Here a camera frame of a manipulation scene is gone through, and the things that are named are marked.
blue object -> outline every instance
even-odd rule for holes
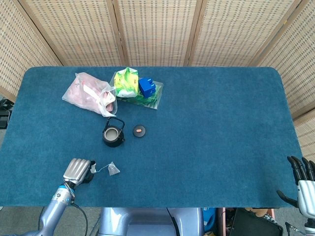
[[[203,225],[205,228],[205,233],[210,231],[213,227],[216,219],[216,208],[204,207],[202,209],[203,213]]]
[[[156,92],[156,85],[151,78],[144,77],[138,82],[140,91],[145,98],[151,97]]]
[[[287,207],[277,189],[297,198],[286,157],[302,153],[275,69],[133,68],[164,83],[163,96],[157,111],[118,101],[126,141],[115,148],[102,140],[106,118],[62,96],[75,73],[109,81],[123,67],[25,73],[0,151],[0,206],[47,205],[72,158],[121,171],[78,186],[82,207]]]

